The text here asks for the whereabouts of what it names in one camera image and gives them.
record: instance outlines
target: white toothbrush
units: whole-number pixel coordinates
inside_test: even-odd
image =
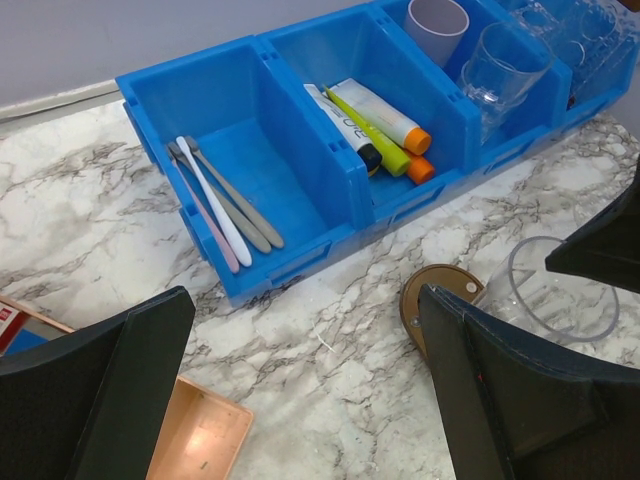
[[[191,155],[191,149],[189,149],[187,141],[184,137],[181,136],[176,138],[176,143],[180,147],[180,150],[182,150],[182,153],[184,153],[184,155],[187,157],[187,160],[189,160],[189,164],[193,169],[193,173],[195,173],[198,182],[200,182],[200,186],[202,187],[207,200],[209,200],[211,209],[213,210],[213,213],[216,216],[218,223],[220,224],[220,229],[224,233],[224,236],[227,238],[227,242],[229,242],[233,253],[236,254],[236,258],[242,265],[244,265],[245,267],[250,267],[252,263],[251,253],[249,253],[247,244],[244,243],[244,240],[240,236],[238,229],[229,218],[229,215],[227,215],[227,212],[224,211],[224,208],[222,208],[220,201],[216,198],[213,191],[211,190],[211,187],[209,186],[209,183],[204,178],[204,175],[200,171],[200,167],[193,158],[193,155]]]

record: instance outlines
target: gray toothbrush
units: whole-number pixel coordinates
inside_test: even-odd
[[[180,147],[176,142],[169,142],[167,144],[169,148],[169,152],[175,157],[177,161],[182,163],[185,167],[189,169],[191,173],[193,173],[193,169],[189,164],[189,161],[185,157]],[[262,235],[258,229],[255,227],[253,223],[251,223],[243,214],[240,212],[227,198],[222,195],[218,189],[211,185],[211,190],[213,190],[214,195],[222,204],[222,208],[227,212],[231,221],[236,225],[238,230],[242,232],[242,234],[249,240],[254,247],[260,250],[262,253],[271,252],[271,244],[269,241]]]
[[[209,161],[207,161],[195,138],[189,136],[185,136],[184,138],[193,155],[202,162],[209,172],[211,172],[211,175],[215,177],[222,188],[224,188],[224,190],[229,194],[231,199],[236,202],[236,205],[238,205],[238,208],[242,210],[242,213],[244,213],[247,218],[253,222],[260,233],[269,240],[271,245],[276,248],[284,247],[284,240],[276,229],[271,226],[271,224],[253,207],[253,205],[251,205],[235,188],[233,188],[233,185],[227,182],[227,180],[220,175]]]

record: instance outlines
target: white cup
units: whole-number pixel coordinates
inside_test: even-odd
[[[444,67],[469,28],[469,15],[453,0],[411,0],[404,29],[433,62]]]

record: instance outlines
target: brown round lid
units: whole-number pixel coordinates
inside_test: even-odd
[[[427,284],[446,288],[467,302],[472,302],[484,289],[476,277],[453,265],[430,265],[418,270],[405,283],[400,293],[400,318],[409,337],[425,359],[427,349],[418,318],[418,295],[422,286]]]

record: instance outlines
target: peach colored tray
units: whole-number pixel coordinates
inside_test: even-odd
[[[73,332],[61,323],[0,296],[50,327]],[[238,456],[253,413],[184,377],[176,379],[162,422],[147,480],[224,480]]]

